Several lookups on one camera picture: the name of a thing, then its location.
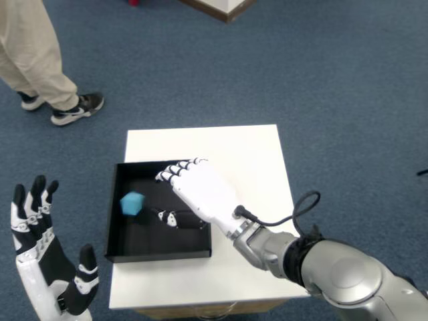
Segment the robotic arm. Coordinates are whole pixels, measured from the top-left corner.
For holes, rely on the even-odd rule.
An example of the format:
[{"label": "robotic arm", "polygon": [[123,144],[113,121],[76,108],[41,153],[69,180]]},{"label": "robotic arm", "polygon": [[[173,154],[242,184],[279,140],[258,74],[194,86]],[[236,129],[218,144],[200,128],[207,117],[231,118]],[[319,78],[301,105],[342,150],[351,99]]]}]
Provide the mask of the robotic arm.
[{"label": "robotic arm", "polygon": [[160,172],[156,180],[169,182],[196,215],[219,226],[251,265],[304,286],[311,295],[326,300],[343,321],[428,319],[428,299],[375,258],[324,239],[316,228],[295,237],[260,224],[207,160],[179,162]]}]

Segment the blue carpet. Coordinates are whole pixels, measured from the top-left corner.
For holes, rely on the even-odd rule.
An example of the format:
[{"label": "blue carpet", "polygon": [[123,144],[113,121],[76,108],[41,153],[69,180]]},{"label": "blue carpet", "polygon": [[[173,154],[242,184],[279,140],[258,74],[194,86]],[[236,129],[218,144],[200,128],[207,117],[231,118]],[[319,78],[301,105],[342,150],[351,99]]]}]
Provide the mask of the blue carpet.
[{"label": "blue carpet", "polygon": [[[112,170],[126,131],[279,126],[294,198],[318,189],[302,219],[373,254],[428,289],[428,2],[260,0],[231,25],[177,0],[45,0],[64,70],[106,106],[66,128],[0,85],[0,320],[35,320],[14,266],[15,183],[60,180],[54,224],[74,262],[92,243],[101,286],[95,320],[144,320],[108,309],[102,257]],[[335,320],[313,299],[240,320]]]}]

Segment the nike logo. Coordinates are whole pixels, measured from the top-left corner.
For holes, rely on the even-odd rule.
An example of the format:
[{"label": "nike logo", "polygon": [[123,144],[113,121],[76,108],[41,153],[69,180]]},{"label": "nike logo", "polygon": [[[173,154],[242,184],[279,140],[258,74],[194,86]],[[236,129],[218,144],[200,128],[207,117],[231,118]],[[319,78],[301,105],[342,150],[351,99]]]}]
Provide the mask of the nike logo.
[{"label": "nike logo", "polygon": [[64,116],[79,116],[79,115],[83,115],[84,113],[85,113],[84,109],[79,107],[78,112],[63,112],[62,114]]}]

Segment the person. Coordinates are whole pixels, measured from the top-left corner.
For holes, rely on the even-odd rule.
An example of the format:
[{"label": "person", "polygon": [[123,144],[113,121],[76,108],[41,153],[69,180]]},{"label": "person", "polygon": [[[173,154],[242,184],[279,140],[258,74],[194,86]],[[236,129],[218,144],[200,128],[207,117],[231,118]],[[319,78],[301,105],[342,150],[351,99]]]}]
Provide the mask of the person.
[{"label": "person", "polygon": [[63,74],[60,45],[42,0],[0,0],[0,77],[32,111],[47,102],[51,122],[64,126],[95,114],[100,93],[77,95]]}]

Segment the white shoe sole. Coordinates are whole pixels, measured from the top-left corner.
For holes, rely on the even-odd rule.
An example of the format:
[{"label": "white shoe sole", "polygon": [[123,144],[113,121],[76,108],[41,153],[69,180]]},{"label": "white shoe sole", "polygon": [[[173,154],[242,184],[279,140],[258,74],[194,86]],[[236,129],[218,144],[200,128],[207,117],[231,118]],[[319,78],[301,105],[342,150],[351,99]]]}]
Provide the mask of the white shoe sole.
[{"label": "white shoe sole", "polygon": [[93,114],[95,114],[97,111],[99,111],[104,105],[104,98],[102,99],[101,103],[93,109],[92,112],[85,112],[81,115],[69,115],[61,118],[57,118],[54,115],[51,116],[51,122],[52,124],[56,126],[65,126],[67,124],[71,124],[72,122],[75,122],[83,117],[91,117]]},{"label": "white shoe sole", "polygon": [[32,112],[33,110],[38,109],[41,105],[43,105],[45,103],[45,100],[38,96],[34,102],[28,104],[26,102],[22,102],[21,103],[21,107],[22,109],[28,111],[28,112]]}]

